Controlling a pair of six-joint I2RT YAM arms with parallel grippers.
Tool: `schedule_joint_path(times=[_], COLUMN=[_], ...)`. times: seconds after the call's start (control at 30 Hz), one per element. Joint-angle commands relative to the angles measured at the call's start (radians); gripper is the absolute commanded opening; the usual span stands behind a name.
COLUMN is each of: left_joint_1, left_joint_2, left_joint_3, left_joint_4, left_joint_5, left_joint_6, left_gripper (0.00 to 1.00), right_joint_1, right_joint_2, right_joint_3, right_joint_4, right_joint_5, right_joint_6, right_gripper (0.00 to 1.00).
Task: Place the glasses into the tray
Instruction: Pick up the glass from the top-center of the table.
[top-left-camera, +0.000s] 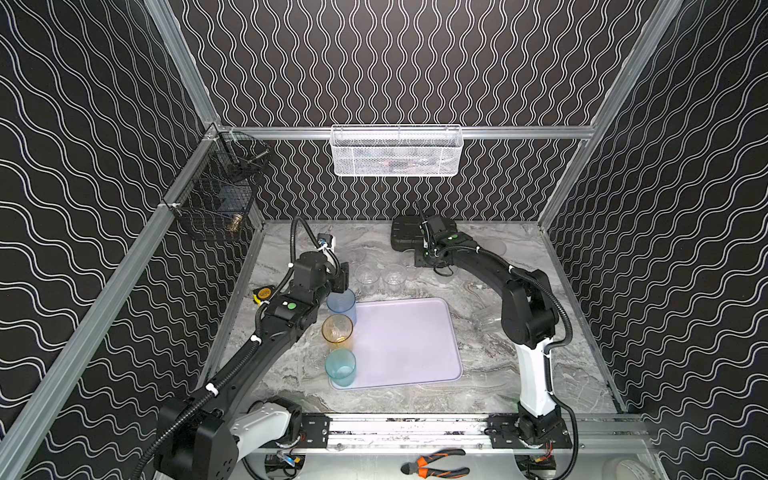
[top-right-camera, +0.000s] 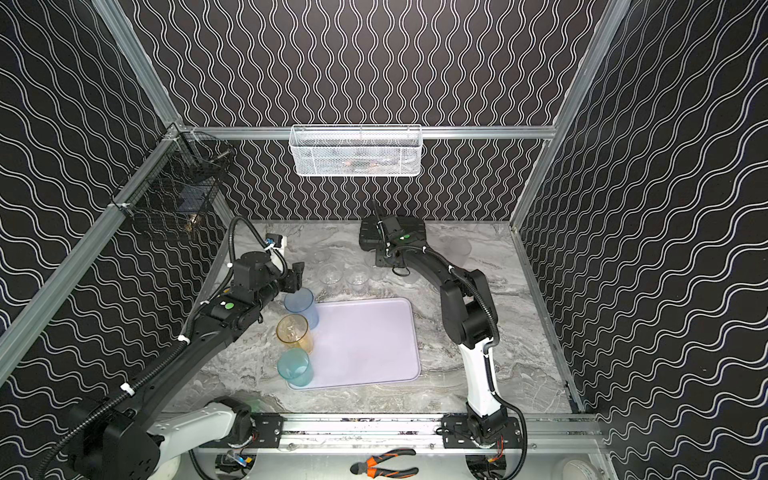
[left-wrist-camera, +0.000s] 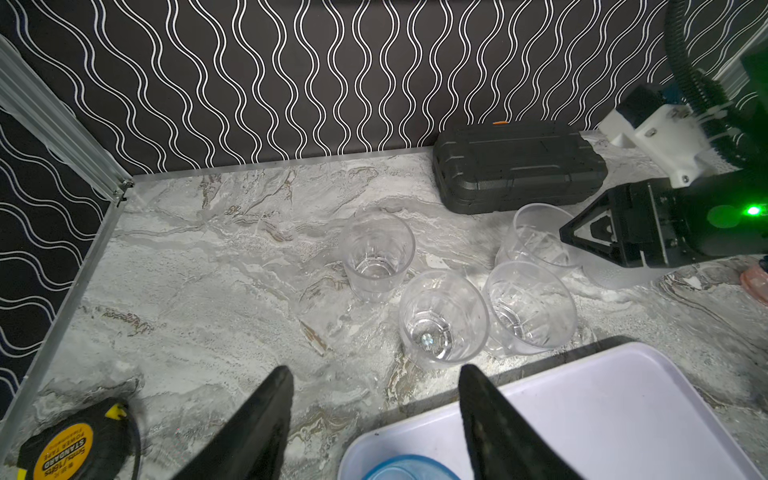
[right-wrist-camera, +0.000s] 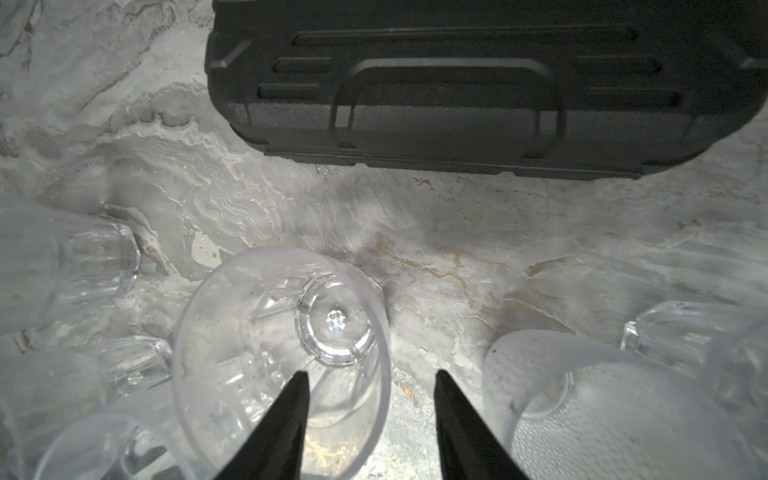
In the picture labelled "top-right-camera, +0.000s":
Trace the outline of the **blue ribbed plastic cup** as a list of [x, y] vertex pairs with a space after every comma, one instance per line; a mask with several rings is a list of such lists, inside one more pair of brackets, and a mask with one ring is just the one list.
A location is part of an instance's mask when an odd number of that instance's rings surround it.
[[303, 316], [307, 320], [310, 330], [314, 330], [318, 326], [319, 313], [315, 295], [310, 289], [302, 287], [294, 293], [287, 293], [283, 304], [288, 312]]

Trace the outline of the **clear plastic cup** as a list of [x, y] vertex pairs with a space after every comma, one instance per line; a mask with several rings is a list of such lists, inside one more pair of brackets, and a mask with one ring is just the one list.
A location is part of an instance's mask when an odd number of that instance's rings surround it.
[[328, 287], [337, 285], [343, 279], [343, 276], [343, 268], [334, 263], [323, 264], [318, 270], [318, 278], [320, 282]]
[[370, 271], [364, 265], [350, 267], [346, 270], [345, 280], [351, 291], [365, 294], [369, 287]]

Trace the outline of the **yellow transparent cup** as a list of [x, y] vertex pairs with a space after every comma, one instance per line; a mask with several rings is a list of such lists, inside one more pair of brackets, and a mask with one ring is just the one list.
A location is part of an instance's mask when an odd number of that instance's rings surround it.
[[302, 315], [290, 314], [284, 316], [278, 322], [276, 336], [286, 348], [301, 348], [307, 353], [313, 351], [314, 341], [309, 322]]

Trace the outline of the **teal plastic cup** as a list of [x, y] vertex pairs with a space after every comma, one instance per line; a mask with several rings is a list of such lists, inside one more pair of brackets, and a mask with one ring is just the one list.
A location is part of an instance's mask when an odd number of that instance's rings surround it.
[[305, 387], [314, 378], [309, 354], [301, 348], [286, 350], [277, 362], [278, 374], [295, 387]]

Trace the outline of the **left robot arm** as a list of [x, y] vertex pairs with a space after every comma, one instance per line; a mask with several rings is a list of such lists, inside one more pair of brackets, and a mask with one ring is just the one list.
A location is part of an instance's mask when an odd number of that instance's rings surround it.
[[249, 219], [233, 217], [228, 271], [218, 289], [147, 369], [102, 400], [83, 400], [72, 409], [72, 426], [44, 454], [33, 478], [44, 478], [60, 453], [87, 479], [149, 478], [171, 453], [169, 435], [150, 430], [165, 405], [211, 358], [261, 323], [279, 294], [301, 288], [304, 265], [286, 261], [286, 244], [284, 236], [261, 235]]

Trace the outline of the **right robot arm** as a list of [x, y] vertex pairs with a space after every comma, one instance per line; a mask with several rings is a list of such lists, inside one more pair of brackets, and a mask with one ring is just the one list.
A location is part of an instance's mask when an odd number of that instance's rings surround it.
[[524, 415], [498, 391], [493, 360], [500, 343], [498, 313], [485, 274], [457, 266], [432, 248], [425, 222], [415, 217], [366, 217], [360, 224], [359, 245], [375, 253], [377, 267], [397, 275], [415, 271], [437, 289], [442, 324], [460, 350], [466, 376], [464, 437], [479, 446], [515, 441], [524, 450]]

